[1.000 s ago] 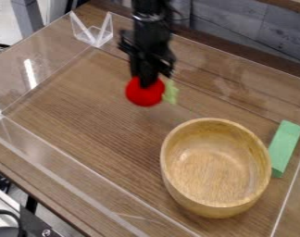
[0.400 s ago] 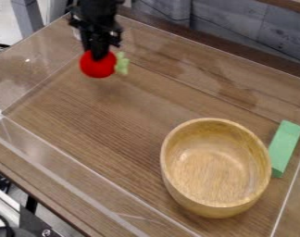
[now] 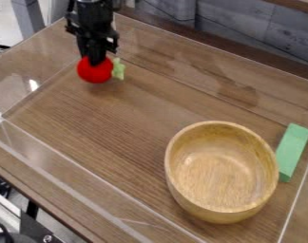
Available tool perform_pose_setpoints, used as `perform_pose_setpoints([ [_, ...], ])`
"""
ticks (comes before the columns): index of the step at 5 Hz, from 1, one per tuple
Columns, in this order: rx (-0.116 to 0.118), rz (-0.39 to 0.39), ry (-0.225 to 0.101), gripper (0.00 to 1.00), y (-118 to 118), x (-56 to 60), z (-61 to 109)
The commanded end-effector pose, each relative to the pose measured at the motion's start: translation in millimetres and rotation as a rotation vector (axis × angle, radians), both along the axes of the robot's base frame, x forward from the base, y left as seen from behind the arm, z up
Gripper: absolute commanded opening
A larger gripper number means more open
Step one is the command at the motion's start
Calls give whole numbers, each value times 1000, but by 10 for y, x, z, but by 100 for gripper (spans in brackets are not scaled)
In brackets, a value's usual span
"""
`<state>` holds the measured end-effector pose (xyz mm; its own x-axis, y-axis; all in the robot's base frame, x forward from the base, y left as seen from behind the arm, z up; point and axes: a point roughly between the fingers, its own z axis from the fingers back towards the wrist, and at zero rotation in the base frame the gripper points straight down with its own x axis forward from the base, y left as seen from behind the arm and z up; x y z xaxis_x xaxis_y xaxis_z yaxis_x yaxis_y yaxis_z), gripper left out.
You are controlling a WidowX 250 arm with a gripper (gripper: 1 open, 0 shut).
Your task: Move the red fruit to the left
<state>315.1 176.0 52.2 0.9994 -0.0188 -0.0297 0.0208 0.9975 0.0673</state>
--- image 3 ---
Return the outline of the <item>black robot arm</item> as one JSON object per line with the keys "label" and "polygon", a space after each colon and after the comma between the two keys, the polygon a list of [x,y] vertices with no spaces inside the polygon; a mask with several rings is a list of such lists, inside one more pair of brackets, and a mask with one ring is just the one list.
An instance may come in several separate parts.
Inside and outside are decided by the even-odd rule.
{"label": "black robot arm", "polygon": [[115,0],[69,0],[65,30],[77,37],[82,57],[100,65],[108,52],[117,53],[120,34],[113,27]]}

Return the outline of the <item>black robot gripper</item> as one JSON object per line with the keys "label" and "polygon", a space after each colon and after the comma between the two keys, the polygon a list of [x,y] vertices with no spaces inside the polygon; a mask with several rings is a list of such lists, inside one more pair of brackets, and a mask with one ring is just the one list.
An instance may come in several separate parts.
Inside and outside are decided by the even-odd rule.
{"label": "black robot gripper", "polygon": [[119,33],[113,27],[117,10],[120,3],[116,0],[69,0],[65,28],[69,33],[78,36],[81,56],[89,54],[92,66],[105,61],[109,51],[117,53]]}

